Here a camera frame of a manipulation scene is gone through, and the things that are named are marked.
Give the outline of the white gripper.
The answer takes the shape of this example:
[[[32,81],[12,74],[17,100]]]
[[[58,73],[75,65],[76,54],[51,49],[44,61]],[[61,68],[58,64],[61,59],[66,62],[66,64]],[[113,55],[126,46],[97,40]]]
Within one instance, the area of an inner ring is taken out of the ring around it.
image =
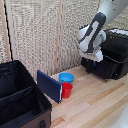
[[[101,50],[88,52],[87,53],[87,57],[90,60],[93,60],[94,62],[100,62],[100,61],[103,60],[103,55],[102,55],[102,51]]]

